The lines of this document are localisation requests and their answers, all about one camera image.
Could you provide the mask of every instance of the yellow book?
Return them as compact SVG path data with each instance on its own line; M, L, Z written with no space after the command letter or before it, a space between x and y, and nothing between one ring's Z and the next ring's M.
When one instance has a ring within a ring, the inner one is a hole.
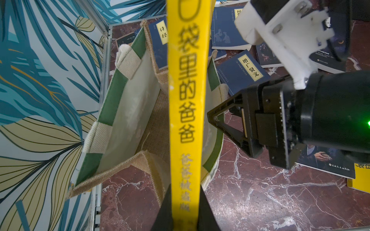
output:
M347 179L347 186L370 193L370 164L354 164L356 179Z

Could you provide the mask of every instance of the teal leaf print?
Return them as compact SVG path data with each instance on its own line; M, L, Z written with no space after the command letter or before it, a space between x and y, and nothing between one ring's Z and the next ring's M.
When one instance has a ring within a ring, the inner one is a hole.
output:
M45 70L35 52L6 41L0 54L0 125L38 115L68 126L82 137L80 117L65 89Z

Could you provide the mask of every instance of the book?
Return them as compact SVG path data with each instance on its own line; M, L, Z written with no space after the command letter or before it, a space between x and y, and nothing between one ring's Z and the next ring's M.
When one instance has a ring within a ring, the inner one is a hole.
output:
M164 16L148 25L152 37L153 51L158 69L162 70L168 67L167 50L168 50L168 31L167 17Z
M268 67L283 67L284 64L274 55L274 52L267 46L266 43L256 46L257 58L259 65L263 68Z
M255 83L270 80L269 74L245 50L216 67L222 83L229 86L230 95Z
M158 19L155 22L152 22L148 25L150 35L152 37L152 43L153 43L153 51L154 51L154 57L155 61L158 65L159 70L163 70L168 67L167 62L167 50L168 50L168 31L167 31L167 17L164 16L160 19ZM129 44L134 41L135 37L139 33L140 29L135 30L134 32L131 32L129 34L126 34L122 36L121 38L118 38L116 40L117 47L119 47L122 44ZM212 54L213 49L211 48L212 43L211 40L209 42L209 52L208 56ZM226 57L226 51L225 50L218 50L217 56L215 58L216 60L219 60L221 58Z
M212 52L214 51L214 49L212 49L212 41L210 40L209 41L209 51L208 51L208 57L212 55ZM214 61L216 60L219 60L221 58L225 58L226 57L226 51L225 50L217 50L217 55L216 55L216 58L214 59Z
M252 47L240 35L234 24L243 6L222 6L213 10L211 37L212 49L250 50Z
M133 41L135 40L136 38L136 35L138 34L138 31L135 30L134 32L131 32L129 34L126 34L118 39L116 39L116 43L117 43L117 48L122 45L122 44L128 44L131 46L131 44L133 43Z
M355 178L354 162L339 149L306 145L297 164L345 178Z
M329 12L329 16L325 20L325 24L327 27L333 28L335 32L330 41L336 52L343 53L346 46L346 16L335 12ZM317 68L323 71L333 74L346 71L346 61L338 62L335 60L329 47L312 53L310 59L316 63Z
M370 193L370 164L355 164L356 179L347 179L347 186Z

